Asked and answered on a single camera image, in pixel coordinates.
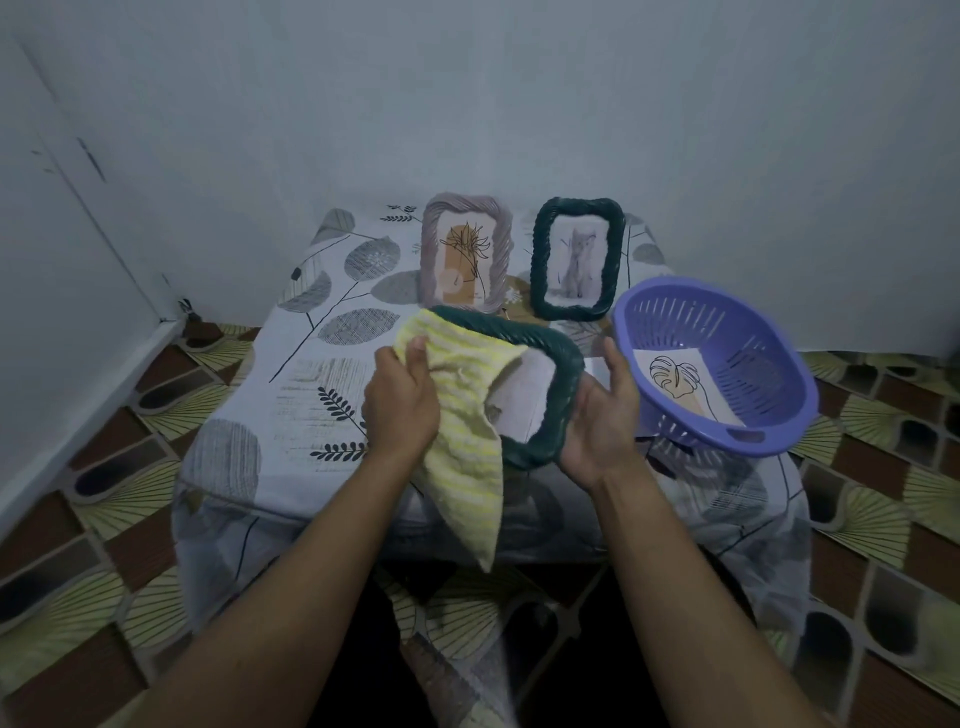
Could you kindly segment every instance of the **mauve picture frame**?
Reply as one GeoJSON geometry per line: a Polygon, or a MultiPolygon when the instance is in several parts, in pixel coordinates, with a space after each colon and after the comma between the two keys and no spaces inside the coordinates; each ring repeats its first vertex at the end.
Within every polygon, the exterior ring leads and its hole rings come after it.
{"type": "Polygon", "coordinates": [[[507,265],[514,247],[511,237],[514,215],[499,200],[487,195],[458,195],[453,192],[441,192],[434,196],[423,209],[423,223],[420,232],[420,302],[425,307],[437,304],[453,305],[466,310],[495,313],[503,305],[507,293],[507,265]],[[485,297],[478,303],[451,303],[444,301],[437,293],[437,255],[440,253],[441,240],[437,226],[444,212],[458,214],[478,212],[493,219],[493,231],[490,234],[490,246],[484,255],[490,258],[489,290],[484,283],[485,297]]]}

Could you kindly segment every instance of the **twisted rope frame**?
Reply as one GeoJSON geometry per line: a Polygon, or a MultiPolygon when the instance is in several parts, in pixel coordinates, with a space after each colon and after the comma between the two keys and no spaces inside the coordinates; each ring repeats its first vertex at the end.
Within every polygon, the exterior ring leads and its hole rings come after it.
{"type": "Polygon", "coordinates": [[[613,304],[616,278],[620,273],[620,253],[623,248],[625,218],[620,205],[607,197],[597,200],[579,200],[554,197],[546,201],[534,222],[534,253],[530,261],[530,305],[545,321],[597,321],[613,304]],[[607,228],[607,256],[600,273],[600,298],[592,306],[554,305],[546,300],[546,267],[550,259],[550,227],[558,215],[581,217],[596,215],[609,224],[607,228]]]}
{"type": "Polygon", "coordinates": [[[420,303],[425,307],[433,305],[451,305],[437,296],[437,277],[434,270],[437,265],[437,251],[440,241],[437,239],[437,224],[445,210],[450,212],[483,212],[495,222],[491,240],[493,253],[490,265],[490,292],[483,303],[469,305],[453,304],[456,308],[470,311],[494,313],[503,305],[507,294],[507,264],[514,241],[510,236],[514,222],[513,213],[494,197],[486,195],[458,195],[453,192],[441,192],[426,204],[423,209],[423,226],[420,229],[420,303]]]}

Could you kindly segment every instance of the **hand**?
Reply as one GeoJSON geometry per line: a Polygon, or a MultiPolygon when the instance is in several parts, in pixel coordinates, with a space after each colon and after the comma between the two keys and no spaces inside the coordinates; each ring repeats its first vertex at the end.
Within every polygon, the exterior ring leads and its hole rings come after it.
{"type": "Polygon", "coordinates": [[[604,340],[604,360],[611,391],[589,374],[581,375],[560,453],[561,469],[588,493],[611,473],[645,467],[634,445],[640,393],[630,364],[610,337],[604,340]]]}
{"type": "Polygon", "coordinates": [[[369,455],[394,453],[420,462],[440,428],[440,403],[426,360],[426,338],[407,345],[407,365],[394,350],[383,347],[373,355],[376,371],[364,390],[361,408],[370,440],[369,455]]]}

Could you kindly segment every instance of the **white wall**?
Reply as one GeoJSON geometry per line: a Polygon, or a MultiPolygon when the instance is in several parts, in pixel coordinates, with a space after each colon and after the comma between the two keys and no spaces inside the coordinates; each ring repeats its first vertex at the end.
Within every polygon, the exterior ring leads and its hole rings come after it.
{"type": "Polygon", "coordinates": [[[259,323],[324,211],[608,195],[801,348],[960,343],[955,0],[16,0],[158,265],[259,323]]]}
{"type": "Polygon", "coordinates": [[[36,133],[11,50],[0,35],[0,535],[159,325],[36,133]]]}

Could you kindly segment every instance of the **leaf pattern tablecloth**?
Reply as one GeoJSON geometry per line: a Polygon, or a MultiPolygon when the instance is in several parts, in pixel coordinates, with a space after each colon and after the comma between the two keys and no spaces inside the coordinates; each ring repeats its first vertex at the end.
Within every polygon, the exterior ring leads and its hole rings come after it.
{"type": "MultiPolygon", "coordinates": [[[[173,526],[187,612],[202,626],[293,543],[366,449],[360,415],[372,354],[418,310],[420,209],[327,213],[291,271],[214,415],[183,460],[173,526]]],[[[538,323],[529,302],[535,210],[515,212],[500,315],[538,323]]],[[[617,294],[671,273],[644,222],[627,215],[617,294]]],[[[585,356],[609,321],[553,322],[585,356]]],[[[663,439],[637,443],[698,543],[718,554],[763,626],[802,631],[809,586],[806,499],[787,454],[751,461],[663,439]]],[[[555,466],[507,473],[497,560],[601,560],[589,498],[555,466]]],[[[384,556],[471,559],[436,507],[413,487],[384,556]]]]}

